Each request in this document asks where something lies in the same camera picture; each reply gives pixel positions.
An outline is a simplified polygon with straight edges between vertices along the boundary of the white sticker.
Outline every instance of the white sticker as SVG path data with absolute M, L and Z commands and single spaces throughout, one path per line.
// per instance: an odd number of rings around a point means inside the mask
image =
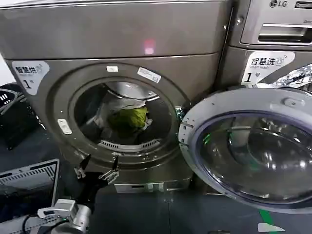
M 151 72 L 150 70 L 147 70 L 146 68 L 143 68 L 143 67 L 139 68 L 139 70 L 137 71 L 137 74 L 144 78 L 150 79 L 151 81 L 154 81 L 156 83 L 158 83 L 161 79 L 160 75 L 154 72 Z
M 59 118 L 58 119 L 58 125 L 62 129 L 64 134 L 69 135 L 69 134 L 73 133 L 72 130 L 70 129 L 70 127 L 68 126 L 67 120 L 65 120 L 63 118 Z
M 106 66 L 106 70 L 108 72 L 118 72 L 118 67 L 117 66 Z
M 44 61 L 13 61 L 12 67 L 30 95 L 37 94 L 42 79 L 50 70 Z
M 260 233 L 270 233 L 270 232 L 284 232 L 285 229 L 282 229 L 277 226 L 273 226 L 268 223 L 258 223 L 258 232 Z
M 289 51 L 255 51 L 248 58 L 241 84 L 257 84 L 294 58 L 295 53 Z

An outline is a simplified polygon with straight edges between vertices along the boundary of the gray washing machine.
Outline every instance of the gray washing machine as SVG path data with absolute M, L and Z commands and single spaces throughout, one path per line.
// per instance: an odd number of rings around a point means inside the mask
M 312 79 L 311 33 L 311 2 L 236 2 L 216 80 L 228 90 L 193 107 L 179 130 L 190 167 L 222 194 L 312 213 L 312 95 L 298 88 Z
M 105 172 L 118 156 L 118 192 L 183 189 L 179 125 L 215 80 L 230 13 L 228 0 L 30 1 L 0 9 L 0 49 L 67 160 Z M 107 127 L 121 99 L 152 124 Z

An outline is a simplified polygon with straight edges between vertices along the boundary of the cable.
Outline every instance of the cable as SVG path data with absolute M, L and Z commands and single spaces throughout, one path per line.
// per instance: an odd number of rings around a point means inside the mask
M 31 217 L 36 217 L 36 216 L 37 216 L 36 214 L 29 214 L 28 216 L 26 216 L 26 218 L 24 219 L 23 224 L 21 226 L 21 230 L 22 230 L 23 234 L 27 234 L 27 232 L 26 232 L 27 220 L 29 220 L 29 218 L 31 218 Z
M 47 230 L 45 230 L 42 234 L 48 234 L 50 233 L 54 228 L 56 228 L 57 226 L 63 224 L 63 223 L 69 223 L 69 220 L 66 219 L 66 220 L 63 220 L 61 222 L 58 222 L 56 224 L 54 224 L 53 226 L 49 227 Z

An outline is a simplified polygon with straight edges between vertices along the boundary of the white wall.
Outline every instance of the white wall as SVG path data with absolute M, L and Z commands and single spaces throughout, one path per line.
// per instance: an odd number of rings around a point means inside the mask
M 3 57 L 0 55 L 0 86 L 12 82 L 15 82 L 15 79 L 3 60 Z

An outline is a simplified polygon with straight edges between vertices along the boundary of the washing machine door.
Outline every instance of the washing machine door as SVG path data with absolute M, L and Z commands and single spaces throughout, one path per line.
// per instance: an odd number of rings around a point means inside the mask
M 193 107 L 181 151 L 209 186 L 281 213 L 312 213 L 312 97 L 299 89 L 241 88 Z

